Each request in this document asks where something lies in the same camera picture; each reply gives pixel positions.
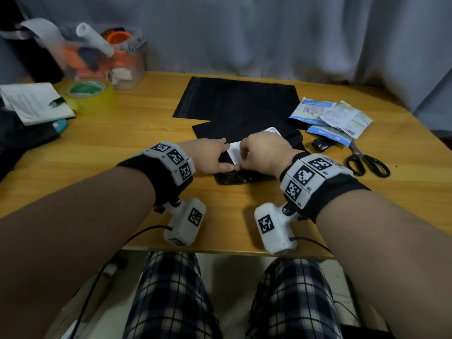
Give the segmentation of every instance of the teal object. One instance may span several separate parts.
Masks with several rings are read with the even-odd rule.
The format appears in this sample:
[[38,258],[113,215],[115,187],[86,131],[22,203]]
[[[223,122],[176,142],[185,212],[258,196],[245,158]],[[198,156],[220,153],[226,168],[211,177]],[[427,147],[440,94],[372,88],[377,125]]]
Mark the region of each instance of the teal object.
[[63,133],[63,131],[67,127],[67,120],[66,119],[60,119],[56,120],[52,123],[53,128],[57,131],[57,133]]

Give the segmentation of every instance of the leg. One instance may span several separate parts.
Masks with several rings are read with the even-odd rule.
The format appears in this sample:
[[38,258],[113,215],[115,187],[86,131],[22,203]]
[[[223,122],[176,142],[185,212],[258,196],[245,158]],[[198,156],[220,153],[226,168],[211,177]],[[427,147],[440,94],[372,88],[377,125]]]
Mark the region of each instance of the leg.
[[149,254],[122,337],[222,338],[195,254]]
[[252,338],[342,338],[331,289],[318,262],[278,258],[264,273],[251,305]]

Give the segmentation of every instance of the clear plastic container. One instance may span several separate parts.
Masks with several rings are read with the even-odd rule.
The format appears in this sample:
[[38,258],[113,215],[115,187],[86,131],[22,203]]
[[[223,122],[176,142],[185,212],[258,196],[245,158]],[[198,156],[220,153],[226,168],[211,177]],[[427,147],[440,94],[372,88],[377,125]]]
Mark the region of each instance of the clear plastic container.
[[66,24],[60,26],[60,32],[66,39],[63,53],[67,66],[61,67],[66,77],[73,80],[78,79],[106,79],[115,89],[132,89],[145,76],[144,52],[146,40],[141,30],[137,28],[90,24],[99,34],[109,29],[116,29],[104,34],[110,35],[110,42],[114,54],[107,57],[100,50],[91,46],[87,41],[76,34],[78,24]]

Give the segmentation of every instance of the tiled floor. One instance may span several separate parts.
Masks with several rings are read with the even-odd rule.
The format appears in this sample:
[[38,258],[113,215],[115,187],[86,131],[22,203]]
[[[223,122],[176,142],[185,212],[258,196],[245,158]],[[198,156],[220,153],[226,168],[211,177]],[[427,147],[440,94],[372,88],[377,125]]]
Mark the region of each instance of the tiled floor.
[[[147,253],[130,251],[128,254],[127,269],[118,274],[112,291],[83,332],[81,339],[121,338]],[[243,329],[256,286],[274,258],[226,254],[197,254],[197,257],[202,280],[215,307],[225,338],[244,338]],[[325,261],[322,267],[335,301],[343,303],[355,313],[340,265],[337,261]],[[335,306],[341,323],[356,325],[353,316],[342,305]]]

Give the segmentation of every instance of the wire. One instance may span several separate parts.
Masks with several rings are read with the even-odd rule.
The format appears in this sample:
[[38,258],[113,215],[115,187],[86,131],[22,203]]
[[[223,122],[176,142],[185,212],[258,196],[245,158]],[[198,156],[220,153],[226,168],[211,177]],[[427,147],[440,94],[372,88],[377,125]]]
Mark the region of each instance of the wire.
[[[164,226],[164,225],[157,225],[157,226],[151,226],[151,227],[146,227],[143,230],[139,231],[138,233],[135,233],[134,235],[132,235],[129,239],[127,239],[127,241],[125,242],[124,245],[126,245],[129,241],[131,241],[132,239],[136,238],[137,236],[139,236],[141,233],[144,233],[146,231],[149,230],[153,230],[154,228],[165,228],[166,230],[173,230],[171,227],[169,226]],[[109,264],[109,262],[107,262],[98,272],[96,278],[94,279],[93,285],[91,286],[91,289],[89,290],[88,296],[85,299],[85,302],[83,304],[82,310],[80,311],[79,317],[77,319],[76,325],[74,326],[74,329],[72,330],[71,336],[69,337],[69,339],[74,339],[76,337],[77,334],[77,330],[80,326],[80,323],[82,322],[82,318],[83,318],[83,314],[86,311],[86,308],[88,307],[88,303],[89,303],[89,299],[91,298],[91,295],[94,292],[94,288],[96,288],[96,284],[100,279],[100,276],[102,276],[102,273],[104,272],[105,268],[107,267],[107,265]]]
[[357,317],[355,314],[353,314],[353,312],[352,312],[350,309],[348,309],[346,306],[344,306],[344,304],[343,304],[342,302],[334,301],[334,303],[339,303],[342,307],[344,307],[346,310],[348,310],[348,312],[349,312],[351,315],[353,315],[353,317],[355,318],[356,322],[359,323],[358,317]]
[[317,244],[320,247],[324,248],[325,250],[327,250],[328,252],[330,252],[331,254],[333,254],[333,252],[331,252],[331,250],[329,248],[327,248],[325,245],[319,243],[318,241],[315,241],[314,239],[311,238],[306,238],[306,237],[291,237],[289,238],[290,241],[294,241],[294,240],[306,240],[306,241],[310,241],[311,243]]

